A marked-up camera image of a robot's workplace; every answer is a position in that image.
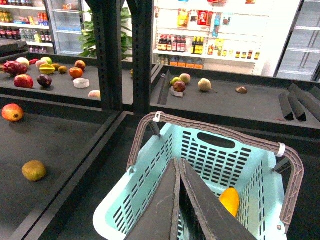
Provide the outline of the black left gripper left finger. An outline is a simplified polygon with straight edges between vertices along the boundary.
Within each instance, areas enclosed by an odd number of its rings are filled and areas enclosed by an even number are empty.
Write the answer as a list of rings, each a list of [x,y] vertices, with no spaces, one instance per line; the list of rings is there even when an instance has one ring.
[[[146,210],[126,235],[126,240],[176,240],[180,214],[180,168],[169,161]]]

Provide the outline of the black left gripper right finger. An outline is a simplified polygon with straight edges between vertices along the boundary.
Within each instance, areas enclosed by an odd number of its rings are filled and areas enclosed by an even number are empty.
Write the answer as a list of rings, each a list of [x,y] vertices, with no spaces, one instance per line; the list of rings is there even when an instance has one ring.
[[[185,240],[254,240],[187,160],[179,160],[180,217]]]

